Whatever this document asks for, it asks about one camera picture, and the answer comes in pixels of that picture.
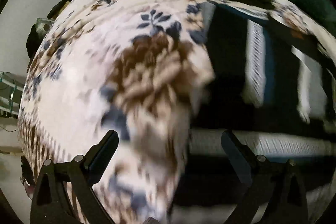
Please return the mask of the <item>black grey striped knit garment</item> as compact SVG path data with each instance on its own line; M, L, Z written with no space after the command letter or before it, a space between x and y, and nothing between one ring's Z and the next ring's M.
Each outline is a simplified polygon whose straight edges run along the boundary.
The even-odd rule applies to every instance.
M328 185L335 170L335 64L317 38L270 16L214 5L206 48L215 72L192 121L190 159L174 202L233 204L245 186L221 148L232 130L276 169L298 162L303 187Z

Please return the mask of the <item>cream floral fleece bed blanket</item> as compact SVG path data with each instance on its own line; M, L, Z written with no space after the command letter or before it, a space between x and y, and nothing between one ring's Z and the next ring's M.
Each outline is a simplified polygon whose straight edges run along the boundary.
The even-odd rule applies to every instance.
M273 9L223 0L72 0L27 73L18 127L29 182L45 160L85 155L113 130L119 143L92 189L114 223L226 223L233 204L179 206L192 121L215 72L206 48L214 5L315 36L335 64L335 35L288 0ZM331 182L307 191L308 223L335 223Z

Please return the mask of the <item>bedside clutter with black bag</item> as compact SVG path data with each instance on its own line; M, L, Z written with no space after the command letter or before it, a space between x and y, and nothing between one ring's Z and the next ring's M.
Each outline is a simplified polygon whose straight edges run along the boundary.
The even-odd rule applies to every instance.
M51 9L46 18L37 18L36 23L31 27L31 31L26 41L26 50L30 61L33 60L39 46L51 29L55 19L71 1L72 0L61 0Z

